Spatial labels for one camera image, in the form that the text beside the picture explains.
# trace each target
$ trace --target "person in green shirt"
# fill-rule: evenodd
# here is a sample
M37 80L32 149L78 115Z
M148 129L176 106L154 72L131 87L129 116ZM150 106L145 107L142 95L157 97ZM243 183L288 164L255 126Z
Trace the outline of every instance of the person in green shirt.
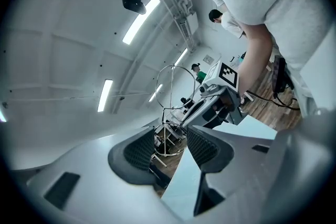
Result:
M200 64L193 63L193 65L191 66L191 70L193 70L197 74L197 77L203 82L206 77L206 73L201 71Z

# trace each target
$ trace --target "metal stand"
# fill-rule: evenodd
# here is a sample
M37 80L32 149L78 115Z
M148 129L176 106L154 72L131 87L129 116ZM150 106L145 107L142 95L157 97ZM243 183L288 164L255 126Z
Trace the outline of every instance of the metal stand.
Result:
M171 79L171 90L170 90L170 106L168 107L168 108L166 108L164 105L162 105L161 104L161 102L158 100L158 97L156 96L156 89L158 88L158 82L159 82L159 77L160 77L160 74L161 74L161 72L163 71L163 70L165 70L166 68L171 68L172 69L172 79ZM192 94L192 97L190 98L190 100L187 102L187 103L185 103L185 104L183 104L181 107L179 107L179 108L173 108L172 107L172 93L173 93L173 81L174 81L174 70L175 70L175 68L182 68L182 69L184 69L185 71L187 71L191 76L192 76L192 78L193 78L193 80L194 80L194 89L193 89L193 94ZM193 100L193 98L194 98L194 94L195 94L195 88L196 88L196 81L195 81L195 78L194 78L194 76L187 70L187 69L185 69L184 67L180 67L180 66L175 66L175 65L171 65L171 66L166 66L166 67L164 67L160 72L159 72L159 74L158 74L158 78L157 78L157 80L156 80L156 88L155 88L155 99L157 100L157 102L159 103L159 105L162 107L162 119L161 119L161 124L159 125L159 126L157 126L156 128L155 128L155 131L159 128L159 127L161 127L162 125L164 126L164 141L163 141L163 143L164 143L164 153L162 154L162 153L159 153L156 149L155 149L155 151L156 151L156 153L157 154L159 154L159 155L161 155L161 156L164 156L164 157L167 157L167 156L175 156L175 155L178 155L179 153L182 153L185 149L186 149L186 147L184 147L183 149L180 149L178 152L176 152L176 153L172 153L172 154L167 154L166 153L166 126L167 125L169 125L169 126L177 126L181 131L182 131L182 134L183 135L187 135L187 131L186 131L186 129L184 129L182 126L181 126L181 123L174 123L174 122L166 122L166 118L167 118L167 116L168 115L170 115L171 113L169 113L168 115L164 115L164 112L165 112L165 110L177 110L177 109L181 109L182 107L184 107L185 105L187 105L187 104L189 104L190 102L192 102L192 100Z

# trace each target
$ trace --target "green shirt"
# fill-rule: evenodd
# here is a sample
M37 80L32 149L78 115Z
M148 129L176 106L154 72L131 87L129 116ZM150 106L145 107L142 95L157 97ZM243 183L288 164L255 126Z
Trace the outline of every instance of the green shirt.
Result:
M199 71L199 72L197 73L197 76L198 76L199 79L204 80L205 77L206 77L206 73L204 73L204 72L202 72L202 71Z

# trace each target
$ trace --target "camera lens housing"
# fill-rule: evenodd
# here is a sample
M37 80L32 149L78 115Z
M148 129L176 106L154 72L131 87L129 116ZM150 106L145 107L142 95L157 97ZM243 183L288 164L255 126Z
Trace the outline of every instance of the camera lens housing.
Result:
M139 14L146 14L146 7L141 0L122 0L125 9Z

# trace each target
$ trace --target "desk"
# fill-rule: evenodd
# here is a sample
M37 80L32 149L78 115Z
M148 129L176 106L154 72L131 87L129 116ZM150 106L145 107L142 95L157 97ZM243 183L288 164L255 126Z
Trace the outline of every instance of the desk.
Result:
M249 115L239 125L222 123L220 126L215 127L214 130L272 140L277 134L277 131ZM200 175L200 169L190 151L186 148L177 170L161 198L183 220L193 218Z

